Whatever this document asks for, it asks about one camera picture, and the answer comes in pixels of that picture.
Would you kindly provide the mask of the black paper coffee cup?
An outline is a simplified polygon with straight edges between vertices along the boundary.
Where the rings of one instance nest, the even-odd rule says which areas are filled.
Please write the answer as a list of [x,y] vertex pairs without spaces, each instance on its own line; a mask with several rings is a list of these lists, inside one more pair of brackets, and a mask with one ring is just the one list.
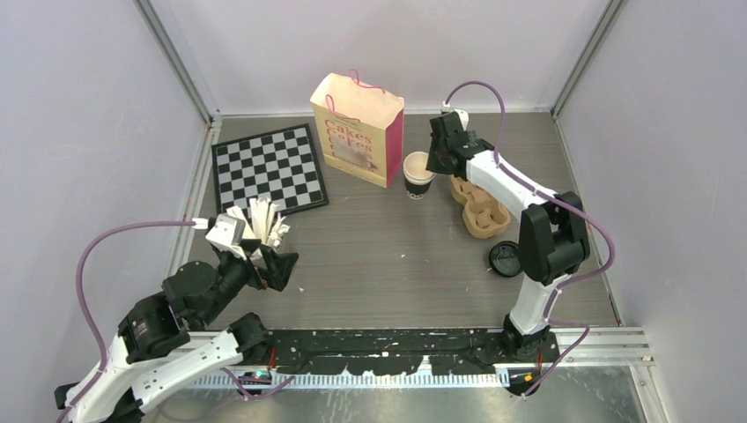
[[427,152],[412,152],[403,161],[404,184],[410,199],[422,199],[430,189],[435,173],[426,168],[427,161]]

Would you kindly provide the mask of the black plastic cup lid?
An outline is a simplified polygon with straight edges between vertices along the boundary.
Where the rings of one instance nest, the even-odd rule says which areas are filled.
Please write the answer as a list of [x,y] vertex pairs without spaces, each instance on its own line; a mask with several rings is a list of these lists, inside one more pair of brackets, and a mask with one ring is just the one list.
[[522,273],[519,245],[514,241],[496,243],[488,254],[491,269],[502,278],[513,278]]

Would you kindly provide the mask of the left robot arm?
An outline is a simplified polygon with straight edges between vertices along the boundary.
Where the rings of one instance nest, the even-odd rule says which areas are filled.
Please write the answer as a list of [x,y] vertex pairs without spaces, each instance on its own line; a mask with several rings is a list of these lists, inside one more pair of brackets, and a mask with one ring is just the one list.
[[78,260],[76,292],[84,319],[99,347],[97,365],[77,383],[55,389],[60,422],[139,422],[176,391],[214,370],[246,361],[263,363],[270,335],[260,317],[248,313],[200,347],[171,360],[192,330],[214,322],[245,286],[281,292],[300,256],[279,253],[267,243],[245,236],[246,222],[227,215],[182,221],[182,227],[205,229],[218,256],[213,267],[185,263],[163,281],[159,292],[138,301],[117,326],[109,345],[92,318],[83,289],[85,263],[92,250],[114,234],[158,221],[111,229],[91,241]]

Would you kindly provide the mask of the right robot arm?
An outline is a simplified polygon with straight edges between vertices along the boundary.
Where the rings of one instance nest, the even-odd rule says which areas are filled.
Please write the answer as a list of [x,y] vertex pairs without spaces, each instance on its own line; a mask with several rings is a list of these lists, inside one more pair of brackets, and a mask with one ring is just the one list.
[[467,115],[446,109],[430,121],[426,168],[455,175],[486,191],[520,220],[520,293],[506,315],[499,345],[504,355],[525,361],[546,339],[549,315],[562,283],[590,255],[581,199],[572,191],[546,191],[503,158],[495,146],[467,130]]

